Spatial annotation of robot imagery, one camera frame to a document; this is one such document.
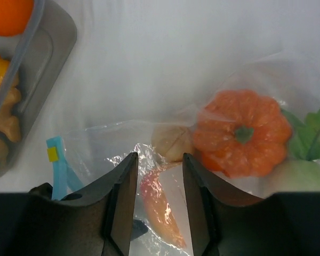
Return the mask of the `fake fried chicken piece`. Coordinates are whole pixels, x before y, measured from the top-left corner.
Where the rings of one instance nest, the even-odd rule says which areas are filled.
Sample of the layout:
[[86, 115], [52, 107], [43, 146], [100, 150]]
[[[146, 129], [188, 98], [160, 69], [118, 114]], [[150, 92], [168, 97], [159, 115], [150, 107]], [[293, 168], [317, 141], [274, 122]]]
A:
[[[9, 67], [10, 61], [0, 56], [0, 85]], [[0, 109], [0, 132], [3, 133], [11, 142], [19, 142], [21, 140], [21, 131], [19, 119], [12, 115], [14, 105], [21, 101], [21, 92], [17, 86], [19, 84], [19, 74], [15, 74], [10, 90]], [[6, 164], [9, 148], [7, 144], [0, 139], [0, 165]]]

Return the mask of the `orange fake orange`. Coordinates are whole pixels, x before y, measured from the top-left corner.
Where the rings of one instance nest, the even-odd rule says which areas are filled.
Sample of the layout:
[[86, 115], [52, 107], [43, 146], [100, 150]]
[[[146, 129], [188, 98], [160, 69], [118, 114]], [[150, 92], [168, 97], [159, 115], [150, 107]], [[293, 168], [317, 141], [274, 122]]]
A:
[[22, 34], [33, 8], [32, 0], [0, 0], [0, 36]]

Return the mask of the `clear zip top bag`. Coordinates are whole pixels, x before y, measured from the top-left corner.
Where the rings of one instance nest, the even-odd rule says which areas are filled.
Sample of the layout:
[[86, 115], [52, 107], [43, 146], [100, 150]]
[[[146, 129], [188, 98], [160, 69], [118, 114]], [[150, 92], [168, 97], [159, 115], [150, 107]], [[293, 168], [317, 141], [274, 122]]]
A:
[[320, 255], [320, 73], [276, 54], [182, 111], [47, 141], [52, 199], [106, 196], [105, 255]]

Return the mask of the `beige fake garlic bulb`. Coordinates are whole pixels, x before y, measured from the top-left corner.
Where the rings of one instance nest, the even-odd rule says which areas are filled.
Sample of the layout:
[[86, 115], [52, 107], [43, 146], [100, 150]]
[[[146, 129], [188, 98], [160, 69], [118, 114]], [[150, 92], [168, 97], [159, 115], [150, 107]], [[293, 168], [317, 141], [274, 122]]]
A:
[[153, 130], [151, 145], [156, 154], [167, 162], [181, 162], [184, 153], [193, 154], [195, 148], [188, 127], [178, 125], [159, 125]]

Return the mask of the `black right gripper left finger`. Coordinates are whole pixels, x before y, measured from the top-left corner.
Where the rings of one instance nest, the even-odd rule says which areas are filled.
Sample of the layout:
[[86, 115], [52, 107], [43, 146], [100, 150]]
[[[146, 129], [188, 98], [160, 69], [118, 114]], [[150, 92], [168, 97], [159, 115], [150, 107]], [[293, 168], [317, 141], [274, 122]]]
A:
[[0, 255], [128, 255], [137, 177], [130, 153], [60, 201], [0, 193]]

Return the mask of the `yellow zipper slider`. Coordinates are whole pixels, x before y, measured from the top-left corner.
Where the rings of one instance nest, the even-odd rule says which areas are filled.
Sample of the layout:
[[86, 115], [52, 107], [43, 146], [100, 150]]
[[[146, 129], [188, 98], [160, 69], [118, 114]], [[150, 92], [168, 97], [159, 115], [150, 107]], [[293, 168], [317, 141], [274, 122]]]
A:
[[56, 147], [50, 147], [47, 149], [47, 155], [50, 162], [57, 162], [59, 160], [59, 156], [57, 153]]

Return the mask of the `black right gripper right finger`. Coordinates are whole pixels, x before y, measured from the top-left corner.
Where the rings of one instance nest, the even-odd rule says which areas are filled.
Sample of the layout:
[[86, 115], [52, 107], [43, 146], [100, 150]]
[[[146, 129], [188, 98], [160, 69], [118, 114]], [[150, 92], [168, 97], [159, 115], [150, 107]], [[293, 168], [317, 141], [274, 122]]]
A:
[[320, 192], [262, 199], [183, 155], [194, 255], [320, 255]]

